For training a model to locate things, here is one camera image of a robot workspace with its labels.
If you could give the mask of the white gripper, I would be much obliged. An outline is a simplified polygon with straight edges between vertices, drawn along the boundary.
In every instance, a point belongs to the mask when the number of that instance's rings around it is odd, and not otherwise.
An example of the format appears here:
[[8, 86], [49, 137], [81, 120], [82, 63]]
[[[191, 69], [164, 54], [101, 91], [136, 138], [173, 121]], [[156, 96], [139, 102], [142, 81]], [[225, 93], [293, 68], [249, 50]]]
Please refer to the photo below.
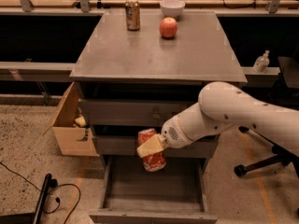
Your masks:
[[138, 141], [140, 145], [136, 151], [140, 158], [162, 152], [167, 146], [183, 148], [192, 143], [192, 140], [182, 131], [178, 116], [174, 116], [164, 123], [161, 134], [142, 135]]

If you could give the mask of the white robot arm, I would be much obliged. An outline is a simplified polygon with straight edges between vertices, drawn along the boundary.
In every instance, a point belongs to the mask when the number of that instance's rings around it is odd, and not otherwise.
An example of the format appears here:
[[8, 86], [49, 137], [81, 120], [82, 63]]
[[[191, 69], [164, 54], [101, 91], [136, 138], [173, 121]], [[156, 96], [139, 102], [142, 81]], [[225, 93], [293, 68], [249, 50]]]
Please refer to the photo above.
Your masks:
[[243, 126], [299, 155], [299, 111], [271, 105], [226, 82], [211, 82], [198, 102], [166, 121], [160, 133], [138, 149], [143, 158], [169, 147], [183, 148], [234, 125]]

